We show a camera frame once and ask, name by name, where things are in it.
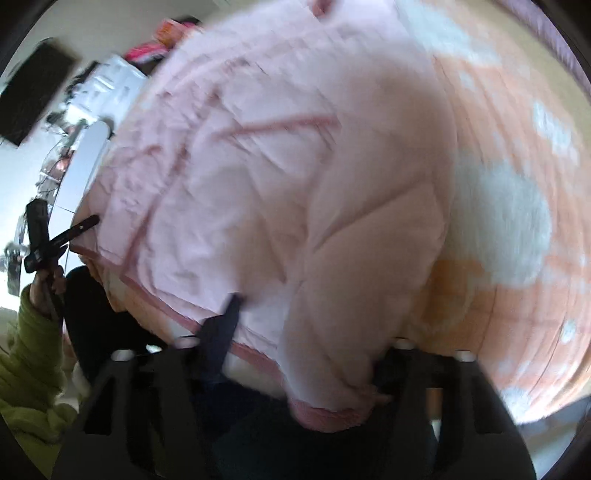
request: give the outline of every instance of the black television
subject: black television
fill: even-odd
[[[74,58],[55,42],[41,42],[0,93],[0,137],[19,146],[73,66]]]

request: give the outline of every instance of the bed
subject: bed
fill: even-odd
[[[445,246],[396,335],[444,355],[477,353],[516,422],[543,418],[591,394],[588,91],[496,2],[397,0],[397,8],[447,93],[460,155]],[[190,41],[158,69],[129,124],[190,58]],[[83,202],[74,221],[89,213]],[[168,342],[198,328],[131,285],[96,247],[83,236],[71,249],[115,310]],[[233,352],[280,380],[254,345]]]

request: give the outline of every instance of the black pants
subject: black pants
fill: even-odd
[[[115,350],[146,353],[146,345],[166,346],[128,312],[115,313],[103,287],[86,267],[67,276],[64,319],[82,372],[91,384]]]
[[[166,347],[128,312],[115,313],[103,287],[86,267],[72,270],[67,276],[64,319],[82,372],[91,385],[114,351],[147,353],[146,345]],[[203,394],[195,396],[193,404],[200,411],[207,438],[213,441],[269,400],[266,395],[220,376],[203,385]]]

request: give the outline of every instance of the person's hand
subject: person's hand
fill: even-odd
[[[49,270],[40,270],[35,274],[35,279],[29,290],[29,300],[33,307],[42,315],[49,317],[51,315],[50,306],[47,303],[45,294],[43,292],[43,284],[50,275]],[[58,295],[63,294],[66,291],[66,279],[64,278],[64,269],[59,265],[53,269],[53,285],[51,289]]]

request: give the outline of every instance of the pink blanket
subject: pink blanket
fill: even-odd
[[[391,1],[316,18],[280,0],[160,69],[73,249],[192,329],[245,295],[236,351],[278,367],[304,425],[335,431],[376,402],[372,364],[443,244],[455,155],[446,96]]]

